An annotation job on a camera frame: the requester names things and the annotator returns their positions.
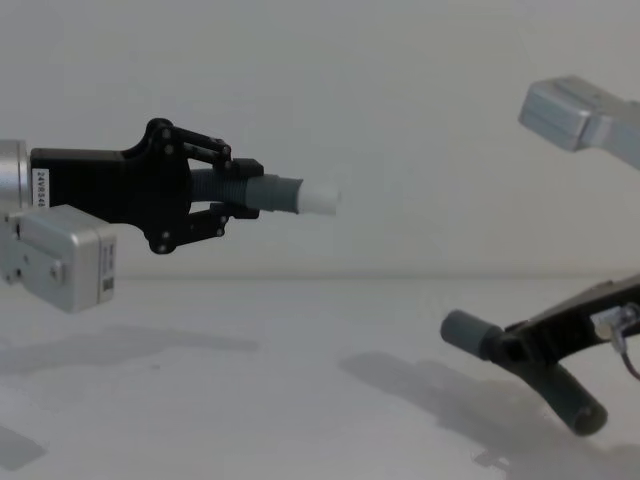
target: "white cylindrical tip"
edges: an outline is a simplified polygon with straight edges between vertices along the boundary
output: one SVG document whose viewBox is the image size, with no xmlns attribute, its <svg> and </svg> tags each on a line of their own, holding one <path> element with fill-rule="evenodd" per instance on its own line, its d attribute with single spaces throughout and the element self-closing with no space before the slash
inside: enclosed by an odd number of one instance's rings
<svg viewBox="0 0 640 480">
<path fill-rule="evenodd" d="M 339 203 L 340 189 L 337 185 L 310 185 L 303 181 L 298 189 L 298 213 L 335 215 Z"/>
</svg>

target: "white wall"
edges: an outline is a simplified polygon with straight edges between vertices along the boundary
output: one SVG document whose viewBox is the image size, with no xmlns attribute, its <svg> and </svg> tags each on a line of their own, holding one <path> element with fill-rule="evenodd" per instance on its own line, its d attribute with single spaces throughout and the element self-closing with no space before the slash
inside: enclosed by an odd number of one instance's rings
<svg viewBox="0 0 640 480">
<path fill-rule="evenodd" d="M 125 148 L 165 116 L 272 173 L 339 180 L 337 219 L 266 214 L 120 273 L 640 269 L 640 172 L 516 121 L 575 73 L 640 98 L 634 0 L 3 0 L 0 132 Z"/>
</svg>

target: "wire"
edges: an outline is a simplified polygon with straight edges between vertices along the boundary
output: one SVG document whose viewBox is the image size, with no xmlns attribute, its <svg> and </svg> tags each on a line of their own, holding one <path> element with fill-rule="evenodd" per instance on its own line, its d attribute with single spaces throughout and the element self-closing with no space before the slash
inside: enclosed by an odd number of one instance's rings
<svg viewBox="0 0 640 480">
<path fill-rule="evenodd" d="M 636 367 L 633 366 L 633 363 L 629 359 L 629 355 L 627 353 L 623 353 L 621 355 L 622 361 L 624 362 L 624 366 L 627 367 L 629 373 L 638 381 L 640 381 L 640 372 L 636 370 Z"/>
</svg>

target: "white table surface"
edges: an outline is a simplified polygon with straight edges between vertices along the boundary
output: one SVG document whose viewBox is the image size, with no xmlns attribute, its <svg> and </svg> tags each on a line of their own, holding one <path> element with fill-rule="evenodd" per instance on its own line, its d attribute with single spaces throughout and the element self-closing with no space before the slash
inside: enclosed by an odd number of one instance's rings
<svg viewBox="0 0 640 480">
<path fill-rule="evenodd" d="M 565 362 L 610 412 L 577 439 L 439 337 L 452 308 L 506 325 L 595 281 L 129 280 L 77 316 L 5 287 L 0 478 L 637 479 L 609 347 Z"/>
</svg>

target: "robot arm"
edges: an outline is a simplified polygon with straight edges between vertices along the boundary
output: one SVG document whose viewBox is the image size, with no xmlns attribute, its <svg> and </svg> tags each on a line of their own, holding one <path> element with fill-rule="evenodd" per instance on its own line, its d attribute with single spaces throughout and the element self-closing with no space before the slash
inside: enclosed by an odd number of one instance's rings
<svg viewBox="0 0 640 480">
<path fill-rule="evenodd" d="M 599 148 L 640 169 L 640 103 L 626 102 L 575 76 L 536 82 L 520 123 L 563 150 Z M 580 351 L 611 343 L 640 380 L 626 339 L 640 334 L 640 275 L 596 285 L 507 328 L 455 310 L 443 321 L 445 342 L 490 361 L 527 383 L 576 435 L 599 431 L 606 409 L 562 366 Z"/>
<path fill-rule="evenodd" d="M 191 170 L 189 160 L 209 164 Z M 192 212 L 195 203 L 210 203 Z M 231 218 L 261 210 L 335 214 L 336 188 L 265 174 L 223 140 L 153 119 L 122 151 L 36 148 L 0 141 L 0 271 L 77 312 L 113 296 L 113 224 L 139 228 L 158 255 L 222 237 Z"/>
</svg>

